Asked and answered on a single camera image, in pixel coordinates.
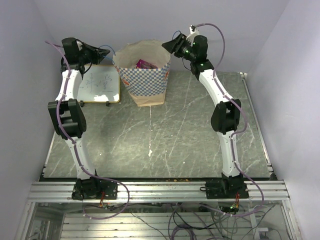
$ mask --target brown bag bottom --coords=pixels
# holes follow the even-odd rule
[[[135,96],[129,92],[130,96],[138,107],[161,105],[165,103],[166,91],[155,96]]]

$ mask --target gray wall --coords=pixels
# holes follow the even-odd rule
[[[248,73],[271,162],[304,239],[319,239],[320,1],[291,0]]]
[[[0,233],[9,240],[46,159],[53,134],[47,102],[61,77],[34,1],[0,2]]]
[[[89,44],[109,44],[119,50],[143,39],[169,41],[176,30],[214,23],[226,38],[221,71],[248,72],[289,0],[35,0],[57,42],[74,36]],[[213,27],[201,27],[208,37],[208,57],[215,65],[222,40]],[[184,70],[181,59],[172,69]]]

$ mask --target bag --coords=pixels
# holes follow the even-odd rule
[[[114,66],[138,107],[165,102],[171,55],[162,43],[153,39],[127,44],[113,57]],[[140,60],[158,68],[136,68]]]

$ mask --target pink package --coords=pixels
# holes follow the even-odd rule
[[[136,64],[136,69],[157,69],[157,66],[143,60],[139,60]]]

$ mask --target gray marble tabletop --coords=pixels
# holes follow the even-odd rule
[[[241,168],[252,177],[269,177],[255,118],[239,73],[218,73],[225,89],[239,98],[248,129],[237,136]],[[137,107],[121,84],[121,102],[106,107],[86,103],[87,148],[97,173],[110,178],[220,177],[222,154],[211,127],[213,102],[187,71],[169,74],[165,103]],[[244,125],[241,118],[239,128]],[[54,137],[45,178],[75,178],[76,168],[64,140]]]

